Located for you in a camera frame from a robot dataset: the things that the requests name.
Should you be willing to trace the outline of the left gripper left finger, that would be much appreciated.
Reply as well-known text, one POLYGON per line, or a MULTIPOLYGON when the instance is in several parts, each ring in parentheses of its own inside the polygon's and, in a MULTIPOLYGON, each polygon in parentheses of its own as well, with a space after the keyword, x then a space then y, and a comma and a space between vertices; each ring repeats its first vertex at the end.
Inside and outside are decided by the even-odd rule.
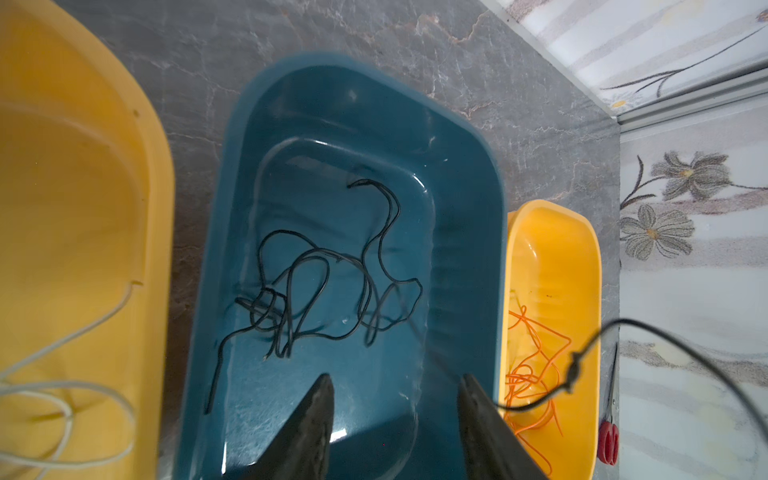
POLYGON ((325 479, 334 420, 334 387, 318 376, 283 427, 243 479, 325 479))

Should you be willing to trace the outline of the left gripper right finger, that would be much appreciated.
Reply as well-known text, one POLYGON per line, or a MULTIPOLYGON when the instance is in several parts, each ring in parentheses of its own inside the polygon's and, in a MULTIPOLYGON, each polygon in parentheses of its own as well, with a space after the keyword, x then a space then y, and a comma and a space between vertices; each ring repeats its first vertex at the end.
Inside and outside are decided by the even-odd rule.
POLYGON ((471 374, 459 381, 457 410, 469 479, 547 480, 471 374))

